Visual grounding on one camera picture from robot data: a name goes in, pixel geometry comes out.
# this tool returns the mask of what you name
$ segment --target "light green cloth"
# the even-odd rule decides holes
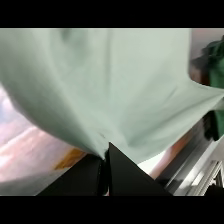
[[[172,146],[224,96],[188,77],[190,29],[0,29],[0,80],[52,135],[135,163]]]

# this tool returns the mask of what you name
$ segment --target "dark green object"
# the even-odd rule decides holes
[[[224,89],[224,36],[221,41],[212,42],[208,50],[208,74],[210,86]],[[219,139],[224,134],[224,111],[214,111],[217,136]]]

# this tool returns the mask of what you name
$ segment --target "green fabric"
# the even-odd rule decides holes
[[[50,134],[135,163],[171,147],[223,98],[189,79],[190,29],[0,29],[0,81]]]
[[[210,86],[224,89],[224,40],[208,45]],[[215,110],[218,137],[224,134],[224,111]]]

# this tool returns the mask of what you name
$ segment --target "black object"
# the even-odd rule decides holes
[[[172,196],[113,144],[106,159],[87,155],[38,196]]]

